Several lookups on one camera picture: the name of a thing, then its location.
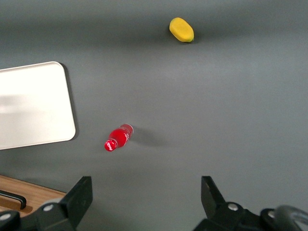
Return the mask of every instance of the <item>yellow sponge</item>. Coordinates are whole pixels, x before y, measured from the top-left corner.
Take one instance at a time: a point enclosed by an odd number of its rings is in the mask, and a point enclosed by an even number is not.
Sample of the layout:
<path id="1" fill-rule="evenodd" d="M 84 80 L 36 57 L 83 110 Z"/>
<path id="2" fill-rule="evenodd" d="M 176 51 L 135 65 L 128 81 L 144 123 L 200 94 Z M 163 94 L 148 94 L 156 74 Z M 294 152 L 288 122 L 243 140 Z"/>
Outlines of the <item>yellow sponge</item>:
<path id="1" fill-rule="evenodd" d="M 193 41 L 193 29 L 182 18 L 174 18 L 170 22 L 169 30 L 181 42 Z"/>

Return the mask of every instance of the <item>red bottle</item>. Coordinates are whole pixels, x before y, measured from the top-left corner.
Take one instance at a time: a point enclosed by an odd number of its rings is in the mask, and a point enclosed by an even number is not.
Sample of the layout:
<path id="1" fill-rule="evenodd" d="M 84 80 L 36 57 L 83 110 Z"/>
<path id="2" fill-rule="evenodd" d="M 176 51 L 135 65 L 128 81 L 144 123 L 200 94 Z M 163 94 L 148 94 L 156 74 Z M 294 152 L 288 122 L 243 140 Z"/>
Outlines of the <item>red bottle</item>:
<path id="1" fill-rule="evenodd" d="M 105 143 L 105 149 L 112 152 L 116 148 L 123 147 L 134 133 L 134 129 L 129 124 L 123 124 L 112 131 Z"/>

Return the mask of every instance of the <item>white tray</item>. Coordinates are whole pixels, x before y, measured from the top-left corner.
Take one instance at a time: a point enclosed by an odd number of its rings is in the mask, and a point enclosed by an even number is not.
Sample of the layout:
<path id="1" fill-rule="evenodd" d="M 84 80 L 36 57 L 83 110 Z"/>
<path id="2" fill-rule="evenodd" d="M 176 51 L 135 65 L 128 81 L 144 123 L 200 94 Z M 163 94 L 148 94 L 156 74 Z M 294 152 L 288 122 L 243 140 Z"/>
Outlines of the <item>white tray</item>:
<path id="1" fill-rule="evenodd" d="M 67 141 L 75 132 L 61 64 L 0 70 L 0 150 Z"/>

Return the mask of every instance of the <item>black handle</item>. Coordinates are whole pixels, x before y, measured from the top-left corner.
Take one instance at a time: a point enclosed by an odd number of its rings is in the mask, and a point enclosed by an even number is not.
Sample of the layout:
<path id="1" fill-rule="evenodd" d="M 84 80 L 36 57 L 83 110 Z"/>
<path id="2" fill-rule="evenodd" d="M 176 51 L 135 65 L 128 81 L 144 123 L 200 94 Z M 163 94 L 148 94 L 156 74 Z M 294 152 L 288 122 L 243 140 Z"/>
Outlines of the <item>black handle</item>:
<path id="1" fill-rule="evenodd" d="M 20 209 L 24 209 L 26 207 L 27 200 L 23 196 L 10 193 L 10 192 L 6 192 L 3 190 L 0 190 L 0 196 L 5 196 L 5 197 L 12 198 L 12 199 L 19 201 L 21 203 Z"/>

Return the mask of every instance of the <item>bottle cap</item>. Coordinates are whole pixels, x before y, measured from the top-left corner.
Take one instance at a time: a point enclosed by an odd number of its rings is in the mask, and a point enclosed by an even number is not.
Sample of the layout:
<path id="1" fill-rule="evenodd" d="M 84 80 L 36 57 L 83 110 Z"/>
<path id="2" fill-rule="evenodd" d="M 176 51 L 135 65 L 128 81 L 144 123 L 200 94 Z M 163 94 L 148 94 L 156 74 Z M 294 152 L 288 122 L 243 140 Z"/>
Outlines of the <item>bottle cap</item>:
<path id="1" fill-rule="evenodd" d="M 117 142 L 114 139 L 109 139 L 105 143 L 105 149 L 109 152 L 112 152 L 117 147 Z"/>

